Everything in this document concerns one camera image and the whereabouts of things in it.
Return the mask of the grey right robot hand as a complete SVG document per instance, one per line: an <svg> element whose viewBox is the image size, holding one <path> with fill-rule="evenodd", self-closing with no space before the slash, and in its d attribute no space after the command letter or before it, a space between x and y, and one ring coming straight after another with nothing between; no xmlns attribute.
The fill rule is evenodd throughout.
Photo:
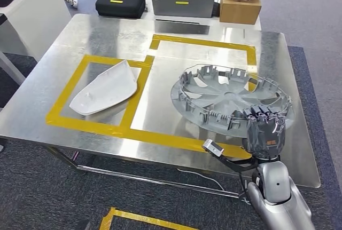
<svg viewBox="0 0 342 230"><path fill-rule="evenodd" d="M262 160L277 158L285 143L285 119L274 107L251 106L243 110L248 120L243 148Z"/></svg>

